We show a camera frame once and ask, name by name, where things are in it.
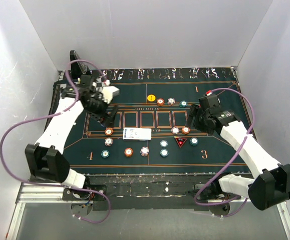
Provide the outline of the green chips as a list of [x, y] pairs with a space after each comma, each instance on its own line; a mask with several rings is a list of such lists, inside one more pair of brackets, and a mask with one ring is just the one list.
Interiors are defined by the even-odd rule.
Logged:
[[102, 157], [102, 158], [108, 158], [109, 155], [110, 155], [110, 152], [109, 152], [107, 149], [105, 149], [105, 150], [103, 150], [103, 151], [101, 152], [101, 157]]
[[179, 107], [180, 107], [180, 108], [185, 108], [185, 107], [187, 107], [187, 105], [188, 105], [188, 103], [187, 103], [187, 101], [185, 101], [185, 100], [182, 100], [182, 101], [179, 103]]
[[196, 138], [196, 137], [192, 137], [192, 138], [190, 139], [190, 145], [191, 145], [191, 146], [197, 146], [198, 143], [199, 143], [198, 138]]

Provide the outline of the orange chips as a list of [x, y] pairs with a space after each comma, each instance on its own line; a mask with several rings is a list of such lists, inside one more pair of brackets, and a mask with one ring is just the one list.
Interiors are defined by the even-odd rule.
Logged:
[[185, 127], [183, 127], [183, 128], [181, 129], [181, 132], [182, 132], [184, 135], [187, 135], [187, 134], [190, 133], [190, 128], [185, 126]]
[[111, 127], [108, 127], [104, 131], [105, 135], [111, 136], [113, 134], [113, 129]]
[[158, 106], [163, 106], [164, 105], [164, 99], [159, 98], [159, 99], [157, 99], [156, 103], [157, 103]]

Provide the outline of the blue playing card box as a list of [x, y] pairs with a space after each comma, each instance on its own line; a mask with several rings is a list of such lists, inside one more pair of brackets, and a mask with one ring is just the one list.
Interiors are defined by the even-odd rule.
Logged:
[[123, 140], [126, 141], [150, 141], [152, 130], [149, 128], [124, 128]]

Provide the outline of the red triangular dealer button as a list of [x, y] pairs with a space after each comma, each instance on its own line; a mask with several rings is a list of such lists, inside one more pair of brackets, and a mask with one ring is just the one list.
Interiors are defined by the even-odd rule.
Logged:
[[187, 141], [187, 138], [178, 137], [178, 136], [175, 136], [174, 139], [175, 139], [179, 148], [182, 148]]

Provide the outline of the orange poker chip stack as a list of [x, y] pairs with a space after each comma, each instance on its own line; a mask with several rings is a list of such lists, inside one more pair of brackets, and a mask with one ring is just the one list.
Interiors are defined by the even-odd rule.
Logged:
[[126, 149], [124, 150], [124, 155], [125, 155], [126, 157], [131, 157], [131, 156], [133, 155], [133, 150], [132, 150], [131, 148], [126, 148]]

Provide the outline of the yellow big blind button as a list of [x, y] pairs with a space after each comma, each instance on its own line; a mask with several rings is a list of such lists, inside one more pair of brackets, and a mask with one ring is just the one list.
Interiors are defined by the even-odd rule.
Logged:
[[155, 101], [156, 101], [156, 96], [153, 95], [153, 94], [149, 94], [149, 95], [147, 96], [147, 101], [148, 101], [149, 103], [155, 102]]

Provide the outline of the green poker chip stack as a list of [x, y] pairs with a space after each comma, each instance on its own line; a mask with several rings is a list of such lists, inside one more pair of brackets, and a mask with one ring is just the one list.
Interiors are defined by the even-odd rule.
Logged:
[[163, 157], [163, 158], [165, 158], [165, 157], [167, 157], [168, 155], [169, 155], [169, 152], [168, 152], [168, 150], [167, 149], [162, 149], [161, 151], [160, 151], [160, 155]]

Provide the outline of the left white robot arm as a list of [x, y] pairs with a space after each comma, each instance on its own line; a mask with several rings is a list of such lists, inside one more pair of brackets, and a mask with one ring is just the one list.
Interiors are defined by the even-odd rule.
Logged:
[[86, 74], [81, 75], [75, 87], [66, 86], [57, 107], [60, 115], [51, 119], [35, 144], [28, 144], [25, 148], [31, 175], [74, 188], [75, 196], [86, 200], [91, 194], [91, 188], [85, 184], [83, 174], [70, 168], [63, 156], [64, 146], [82, 112], [88, 112], [102, 126], [111, 128], [118, 108], [114, 107], [111, 112], [107, 112], [107, 108], [119, 93], [120, 90], [111, 85], [109, 80], [102, 82]]

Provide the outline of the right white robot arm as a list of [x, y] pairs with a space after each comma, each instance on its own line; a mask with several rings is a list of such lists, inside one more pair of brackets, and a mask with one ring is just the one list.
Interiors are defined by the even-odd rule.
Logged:
[[[217, 133], [236, 151], [229, 162], [198, 190], [196, 197], [211, 187], [212, 195], [217, 199], [232, 193], [250, 200], [258, 210], [290, 200], [290, 164], [282, 165], [268, 154], [234, 111], [222, 109], [214, 93], [204, 95], [199, 104], [191, 105], [186, 126], [208, 134]], [[247, 164], [252, 178], [224, 173], [237, 157]]]

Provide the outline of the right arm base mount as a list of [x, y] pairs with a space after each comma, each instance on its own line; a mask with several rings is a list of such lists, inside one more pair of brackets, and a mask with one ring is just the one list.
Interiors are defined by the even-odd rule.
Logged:
[[247, 199], [236, 210], [230, 209], [230, 203], [241, 199], [233, 193], [223, 192], [218, 183], [211, 183], [206, 188], [203, 184], [196, 184], [193, 191], [189, 191], [193, 196], [194, 203], [201, 207], [207, 207], [211, 215], [218, 218], [228, 218], [237, 214], [246, 205]]

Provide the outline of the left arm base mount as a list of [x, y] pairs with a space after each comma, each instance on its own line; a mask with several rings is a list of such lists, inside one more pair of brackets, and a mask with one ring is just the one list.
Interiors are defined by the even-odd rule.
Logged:
[[65, 187], [62, 200], [71, 201], [71, 211], [78, 219], [86, 218], [87, 215], [96, 207], [96, 203], [106, 202], [104, 195], [107, 193], [107, 186], [100, 183], [92, 183], [90, 177], [85, 178], [83, 187], [72, 189]]

